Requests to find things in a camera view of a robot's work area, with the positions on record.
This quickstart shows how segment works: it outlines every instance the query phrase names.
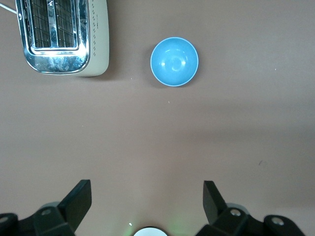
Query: screw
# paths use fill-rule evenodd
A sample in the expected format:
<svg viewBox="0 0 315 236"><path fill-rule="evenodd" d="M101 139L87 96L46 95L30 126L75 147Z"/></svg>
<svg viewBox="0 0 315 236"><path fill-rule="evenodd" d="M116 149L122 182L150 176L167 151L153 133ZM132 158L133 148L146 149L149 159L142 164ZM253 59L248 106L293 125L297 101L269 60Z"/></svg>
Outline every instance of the screw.
<svg viewBox="0 0 315 236"><path fill-rule="evenodd" d="M0 223L4 223L5 221L7 221L9 218L8 217L2 217L0 218Z"/></svg>
<svg viewBox="0 0 315 236"><path fill-rule="evenodd" d="M51 210L50 209L46 209L46 210L43 210L42 212L41 212L41 215L48 215L48 214L50 214L51 213Z"/></svg>
<svg viewBox="0 0 315 236"><path fill-rule="evenodd" d="M237 210L237 209L232 209L230 212L231 212L231 214L234 215L234 216L240 216L240 215L241 215L240 211Z"/></svg>
<svg viewBox="0 0 315 236"><path fill-rule="evenodd" d="M272 221L275 225L280 225L280 226L284 225L284 221L281 220L281 219L278 218L278 217L273 217L273 218L271 219L271 221Z"/></svg>

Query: blue bowl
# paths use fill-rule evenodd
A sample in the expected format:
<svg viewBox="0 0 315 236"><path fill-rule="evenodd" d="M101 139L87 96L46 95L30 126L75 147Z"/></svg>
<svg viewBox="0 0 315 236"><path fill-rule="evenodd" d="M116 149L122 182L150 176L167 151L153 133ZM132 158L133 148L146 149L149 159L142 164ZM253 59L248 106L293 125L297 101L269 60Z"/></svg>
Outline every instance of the blue bowl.
<svg viewBox="0 0 315 236"><path fill-rule="evenodd" d="M164 39L151 55L152 73L162 84L172 87L188 83L196 74L198 63L194 46L179 37Z"/></svg>

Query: toaster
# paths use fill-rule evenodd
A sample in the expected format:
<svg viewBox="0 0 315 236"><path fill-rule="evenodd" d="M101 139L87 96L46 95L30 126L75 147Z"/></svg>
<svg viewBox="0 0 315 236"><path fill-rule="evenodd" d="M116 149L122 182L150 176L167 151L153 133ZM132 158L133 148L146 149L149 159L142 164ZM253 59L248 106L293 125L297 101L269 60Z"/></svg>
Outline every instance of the toaster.
<svg viewBox="0 0 315 236"><path fill-rule="evenodd" d="M109 63L106 0L16 0L24 56L36 71L97 76Z"/></svg>

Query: gray tabletop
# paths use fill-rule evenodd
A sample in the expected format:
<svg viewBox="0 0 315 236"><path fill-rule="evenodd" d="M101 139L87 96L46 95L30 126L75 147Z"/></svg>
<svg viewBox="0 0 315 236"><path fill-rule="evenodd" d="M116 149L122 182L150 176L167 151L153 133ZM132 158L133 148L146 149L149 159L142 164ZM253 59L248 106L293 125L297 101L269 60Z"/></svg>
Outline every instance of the gray tabletop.
<svg viewBox="0 0 315 236"><path fill-rule="evenodd" d="M94 78L33 71L0 9L0 212L22 219L89 178L78 236L192 236L213 180L258 220L315 235L315 1L107 2L110 65ZM171 36L199 53L180 88L150 69Z"/></svg>

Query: white cord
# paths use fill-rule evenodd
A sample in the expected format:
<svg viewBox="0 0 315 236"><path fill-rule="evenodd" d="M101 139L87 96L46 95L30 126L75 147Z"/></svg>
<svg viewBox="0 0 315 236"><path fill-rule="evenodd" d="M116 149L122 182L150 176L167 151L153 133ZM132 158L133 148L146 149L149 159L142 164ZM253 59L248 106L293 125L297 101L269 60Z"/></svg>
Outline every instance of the white cord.
<svg viewBox="0 0 315 236"><path fill-rule="evenodd" d="M0 6L3 7L5 10L8 10L8 11L16 14L15 10L13 10L12 8L10 8L10 7L8 7L8 6L4 5L4 4L0 3Z"/></svg>

